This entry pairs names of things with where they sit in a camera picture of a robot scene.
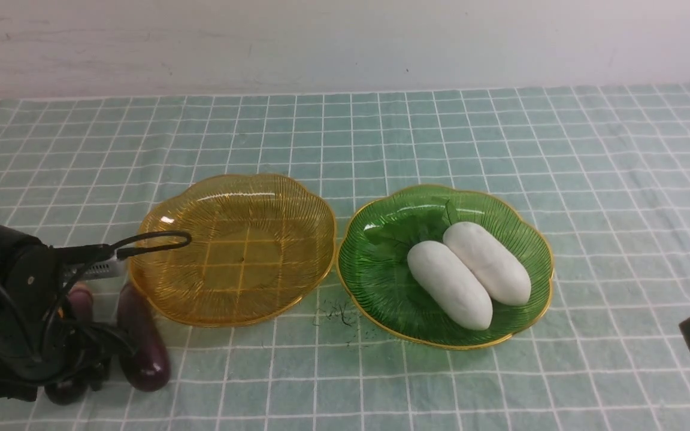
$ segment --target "white wall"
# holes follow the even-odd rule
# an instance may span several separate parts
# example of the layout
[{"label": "white wall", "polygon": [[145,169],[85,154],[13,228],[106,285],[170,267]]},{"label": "white wall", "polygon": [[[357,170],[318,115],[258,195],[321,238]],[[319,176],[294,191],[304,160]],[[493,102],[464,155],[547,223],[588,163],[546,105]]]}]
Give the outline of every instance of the white wall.
[{"label": "white wall", "polygon": [[690,0],[0,0],[0,98],[690,81]]}]

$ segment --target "grid tablecloth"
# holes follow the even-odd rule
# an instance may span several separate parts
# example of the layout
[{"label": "grid tablecloth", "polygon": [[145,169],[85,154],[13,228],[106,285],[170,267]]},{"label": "grid tablecloth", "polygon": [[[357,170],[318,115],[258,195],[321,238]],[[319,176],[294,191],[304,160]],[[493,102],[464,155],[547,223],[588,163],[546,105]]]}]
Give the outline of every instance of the grid tablecloth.
[{"label": "grid tablecloth", "polygon": [[[0,399],[0,430],[690,430],[690,84],[0,101],[0,223],[113,242],[223,172],[353,212],[416,183],[488,191],[550,241],[550,311],[493,348],[397,341],[336,275],[273,321],[159,319],[173,378],[74,406]],[[121,280],[94,284],[112,319]]]}]

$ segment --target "eggplant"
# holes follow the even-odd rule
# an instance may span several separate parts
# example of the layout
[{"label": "eggplant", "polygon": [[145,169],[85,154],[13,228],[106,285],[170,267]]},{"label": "eggplant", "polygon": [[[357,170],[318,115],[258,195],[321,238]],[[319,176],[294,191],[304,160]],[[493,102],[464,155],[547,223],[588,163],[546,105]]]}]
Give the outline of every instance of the eggplant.
[{"label": "eggplant", "polygon": [[[92,292],[87,287],[75,287],[68,294],[68,302],[79,321],[92,321]],[[76,403],[87,392],[89,385],[81,379],[68,379],[44,386],[44,393],[49,401],[58,406]]]},{"label": "eggplant", "polygon": [[44,393],[49,401],[58,406],[68,406],[76,403],[87,392],[90,385],[81,379],[63,380],[57,384],[49,384],[44,387]]},{"label": "eggplant", "polygon": [[132,357],[119,357],[129,384],[143,392],[164,387],[172,375],[170,355],[153,321],[148,301],[131,283],[125,284],[119,294],[117,326],[126,330],[138,347]]}]

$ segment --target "white sausage-shaped toy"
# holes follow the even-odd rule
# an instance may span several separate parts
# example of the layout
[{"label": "white sausage-shaped toy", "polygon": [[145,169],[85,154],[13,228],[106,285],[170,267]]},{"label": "white sausage-shaped toy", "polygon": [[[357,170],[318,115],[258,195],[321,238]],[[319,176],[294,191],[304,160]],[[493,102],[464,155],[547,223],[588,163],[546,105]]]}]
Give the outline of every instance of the white sausage-shaped toy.
[{"label": "white sausage-shaped toy", "polygon": [[481,281],[493,300],[505,305],[525,305],[529,301],[531,279],[526,268],[479,224],[452,224],[443,234],[443,243]]},{"label": "white sausage-shaped toy", "polygon": [[481,283],[449,248],[423,241],[406,257],[408,269],[420,286],[461,327],[485,330],[491,324],[491,298]]}]

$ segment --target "plate rim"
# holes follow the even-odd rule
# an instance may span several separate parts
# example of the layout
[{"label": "plate rim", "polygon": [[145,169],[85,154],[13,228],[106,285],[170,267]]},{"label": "plate rim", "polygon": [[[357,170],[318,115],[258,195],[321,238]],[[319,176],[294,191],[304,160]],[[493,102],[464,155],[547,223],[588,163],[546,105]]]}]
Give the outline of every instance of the plate rim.
[{"label": "plate rim", "polygon": [[338,248],[337,248],[337,216],[334,214],[334,210],[332,210],[332,207],[331,207],[331,205],[329,205],[329,202],[327,202],[326,199],[322,198],[321,196],[318,196],[317,194],[310,191],[303,183],[300,183],[298,180],[295,180],[292,177],[288,177],[287,175],[273,174],[273,172],[258,172],[257,174],[218,174],[218,175],[214,175],[213,177],[207,177],[203,180],[199,180],[198,182],[189,185],[188,188],[186,188],[181,193],[179,193],[175,196],[172,196],[169,199],[165,199],[164,201],[159,202],[158,204],[154,205],[153,208],[151,208],[151,210],[148,211],[146,216],[143,217],[143,220],[140,222],[140,226],[137,228],[137,232],[142,233],[143,225],[146,223],[146,220],[150,217],[151,214],[155,213],[156,210],[158,210],[158,208],[160,208],[162,205],[167,204],[167,202],[173,201],[175,199],[183,199],[183,197],[186,196],[186,194],[192,193],[192,189],[195,186],[198,186],[199,184],[201,184],[203,186],[203,183],[206,183],[210,180],[218,180],[220,178],[225,178],[225,177],[247,177],[247,178],[251,178],[251,177],[279,177],[279,178],[282,178],[283,180],[290,180],[296,186],[301,188],[304,191],[304,193],[307,193],[310,196],[314,197],[315,199],[318,199],[321,202],[323,202],[324,208],[326,208],[326,213],[328,213],[329,217],[331,218],[332,226],[333,226],[333,233],[334,233],[332,235],[333,252],[332,252],[331,258],[329,259],[329,265],[328,265],[328,267],[326,267],[326,270],[323,271],[322,274],[318,277],[318,279],[314,283],[311,284],[310,289],[307,289],[307,291],[304,292],[303,295],[301,295],[295,301],[292,301],[289,305],[283,306],[282,308],[279,308],[279,310],[276,310],[273,313],[266,314],[265,316],[262,316],[262,317],[257,317],[256,319],[253,319],[251,321],[233,322],[233,323],[229,323],[229,324],[222,324],[222,323],[219,323],[219,324],[215,324],[215,323],[195,324],[193,321],[175,318],[175,317],[171,316],[169,313],[165,313],[158,305],[156,305],[156,303],[154,303],[151,300],[150,295],[148,295],[142,289],[142,287],[138,286],[138,281],[135,279],[135,276],[134,276],[134,267],[135,267],[136,259],[134,259],[134,257],[132,257],[131,259],[129,259],[129,262],[126,265],[126,273],[127,273],[128,278],[129,278],[129,282],[132,283],[132,286],[135,287],[137,292],[139,292],[142,295],[142,297],[144,297],[146,299],[148,304],[154,310],[156,310],[156,312],[158,312],[159,314],[161,314],[161,316],[164,316],[165,318],[167,318],[171,321],[178,322],[180,324],[189,325],[192,327],[244,327],[244,326],[251,326],[254,324],[259,324],[259,323],[262,323],[264,321],[269,321],[271,319],[276,318],[280,314],[284,314],[289,309],[293,308],[293,306],[300,303],[304,298],[307,297],[307,295],[310,295],[311,292],[313,292],[317,287],[319,287],[320,284],[324,281],[324,279],[326,279],[326,276],[328,276],[329,273],[332,271],[332,267],[334,266],[335,259],[338,256],[338,253],[337,253],[337,251],[338,251]]},{"label": "plate rim", "polygon": [[[547,294],[547,301],[545,302],[544,308],[537,314],[534,319],[529,322],[528,324],[524,325],[521,327],[519,330],[515,330],[513,332],[507,333],[506,335],[501,336],[500,338],[493,340],[493,341],[488,341],[487,343],[484,344],[464,344],[464,345],[452,345],[452,344],[441,344],[441,343],[434,343],[432,341],[426,341],[422,340],[419,338],[414,338],[414,336],[408,336],[408,335],[403,335],[403,333],[400,333],[397,330],[391,329],[389,327],[386,327],[384,324],[381,322],[378,322],[371,314],[367,313],[366,310],[361,306],[361,304],[356,300],[355,295],[353,292],[350,291],[350,287],[348,287],[347,283],[343,279],[342,272],[340,270],[340,252],[342,251],[342,247],[345,244],[345,240],[347,240],[348,234],[350,234],[350,225],[353,223],[353,221],[356,219],[356,217],[359,215],[359,213],[362,212],[366,207],[369,207],[372,204],[376,204],[376,202],[380,202],[383,200],[387,199],[392,199],[395,198],[398,194],[404,193],[410,189],[418,189],[418,188],[425,188],[427,186],[431,187],[439,187],[443,189],[448,189],[451,190],[455,193],[469,193],[469,194],[478,194],[478,195],[483,195],[487,196],[492,199],[496,199],[502,204],[504,204],[507,208],[509,208],[510,211],[512,211],[515,216],[518,217],[518,221],[521,223],[525,224],[528,226],[530,229],[532,229],[534,232],[539,235],[539,237],[544,241],[545,245],[547,246],[547,251],[549,252],[550,255],[550,278],[548,278],[548,284],[549,284],[549,291]],[[539,231],[539,229],[535,228],[532,226],[531,223],[528,223],[525,219],[523,219],[523,216],[520,215],[518,211],[515,210],[515,208],[512,207],[508,202],[504,201],[503,199],[490,194],[490,193],[485,193],[481,192],[478,190],[468,190],[468,189],[455,189],[453,187],[444,185],[444,184],[432,184],[432,183],[426,183],[426,184],[414,184],[413,186],[408,186],[405,188],[402,188],[400,190],[395,191],[394,193],[389,194],[388,196],[384,196],[382,198],[375,199],[373,201],[367,202],[366,204],[362,205],[358,210],[353,213],[353,216],[348,220],[348,223],[345,225],[345,230],[344,230],[344,235],[343,235],[343,240],[340,242],[340,245],[337,247],[337,251],[335,252],[335,263],[334,265],[336,270],[337,270],[337,278],[340,279],[340,284],[345,288],[345,291],[347,292],[348,296],[350,296],[350,300],[353,301],[353,304],[356,305],[356,308],[358,311],[361,312],[364,316],[367,317],[373,324],[375,324],[377,327],[380,327],[381,329],[387,331],[393,336],[396,336],[397,338],[400,338],[402,340],[406,341],[413,341],[414,343],[419,343],[419,344],[425,344],[426,346],[431,346],[431,347],[438,347],[441,349],[446,349],[446,350],[476,350],[476,349],[484,349],[486,347],[491,347],[495,346],[496,344],[504,343],[504,341],[509,340],[514,336],[516,333],[523,332],[524,330],[527,330],[528,328],[532,327],[536,322],[539,321],[539,319],[542,319],[544,317],[545,313],[547,313],[547,310],[550,309],[550,304],[553,302],[553,293],[555,290],[555,287],[553,286],[553,278],[555,277],[555,256],[553,254],[553,248],[550,246],[550,242],[545,238],[545,236],[542,234],[542,232]]]}]

